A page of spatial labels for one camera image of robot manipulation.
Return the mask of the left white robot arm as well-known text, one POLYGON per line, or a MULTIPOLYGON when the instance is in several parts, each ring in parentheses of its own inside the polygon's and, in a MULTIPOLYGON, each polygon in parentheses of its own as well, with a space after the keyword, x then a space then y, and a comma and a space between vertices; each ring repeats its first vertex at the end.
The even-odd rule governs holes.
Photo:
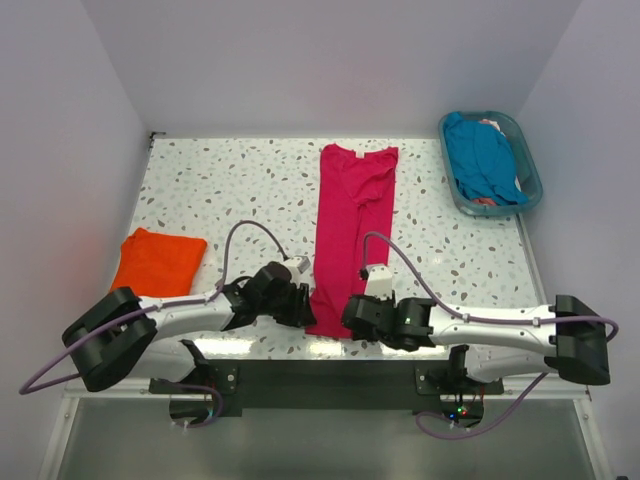
POLYGON ((68 327, 62 342, 90 392, 126 378, 168 380, 196 392, 206 383, 207 368, 188 335, 244 328, 260 316, 287 327, 314 325, 309 286, 300 280, 309 267, 305 256, 270 262, 217 295, 138 297, 118 288, 68 327))

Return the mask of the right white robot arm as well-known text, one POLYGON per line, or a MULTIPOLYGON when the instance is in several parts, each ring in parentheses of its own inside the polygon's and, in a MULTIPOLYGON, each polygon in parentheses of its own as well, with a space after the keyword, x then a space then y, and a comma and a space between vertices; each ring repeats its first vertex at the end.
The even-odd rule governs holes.
POLYGON ((552 305, 497 309, 494 318, 480 322, 478 315, 486 309, 463 313, 426 298, 396 302, 354 295, 341 322, 354 335, 396 350, 449 347, 445 379, 459 393, 504 377, 539 373, 556 373, 579 385, 609 384, 604 321, 565 312, 543 317, 553 311, 552 305))

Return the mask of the pink t shirt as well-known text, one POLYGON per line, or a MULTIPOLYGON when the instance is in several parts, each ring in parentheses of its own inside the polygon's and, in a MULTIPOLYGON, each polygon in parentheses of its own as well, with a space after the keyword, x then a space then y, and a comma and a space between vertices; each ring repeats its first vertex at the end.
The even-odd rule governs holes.
POLYGON ((364 253, 363 240, 371 231, 391 235, 398 160, 396 147, 362 156, 336 144, 323 148, 310 297, 316 324, 308 334, 352 337, 341 317, 349 298, 365 291, 362 264, 388 262, 387 245, 370 244, 364 253))

